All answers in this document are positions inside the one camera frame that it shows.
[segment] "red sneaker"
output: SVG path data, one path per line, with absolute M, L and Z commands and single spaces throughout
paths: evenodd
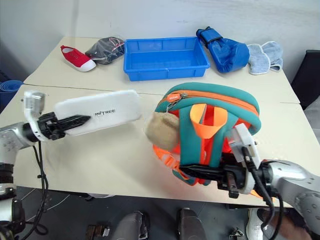
M 64 45 L 60 48 L 66 61 L 78 71 L 87 72 L 95 68 L 95 62 L 77 49 Z

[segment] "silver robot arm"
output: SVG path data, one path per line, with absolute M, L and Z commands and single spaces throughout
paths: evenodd
M 272 162 L 267 171 L 270 186 L 320 235 L 320 177 L 289 161 Z

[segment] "light blue towel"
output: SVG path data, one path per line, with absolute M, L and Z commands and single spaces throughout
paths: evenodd
M 269 72 L 271 63 L 267 54 L 264 53 L 262 47 L 259 44 L 250 44 L 247 46 L 249 49 L 250 57 L 249 64 L 250 70 L 249 72 L 252 75 L 266 74 Z
M 270 70 L 279 72 L 284 65 L 284 60 L 282 59 L 283 48 L 275 41 L 267 41 L 261 47 L 270 59 Z

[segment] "shoe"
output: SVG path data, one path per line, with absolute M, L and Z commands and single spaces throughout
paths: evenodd
M 249 221 L 246 225 L 245 232 L 248 240 L 263 240 L 264 233 L 261 230 L 261 224 L 263 223 L 258 217 L 259 208 L 249 209 Z
M 87 55 L 83 54 L 77 49 L 64 45 L 62 45 L 60 48 L 67 63 L 69 63 L 78 71 L 88 72 L 96 67 L 94 61 L 92 61 Z

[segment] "blue plastic tray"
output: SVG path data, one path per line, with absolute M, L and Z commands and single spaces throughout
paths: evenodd
M 123 70 L 130 81 L 202 77 L 210 67 L 197 37 L 128 39 Z

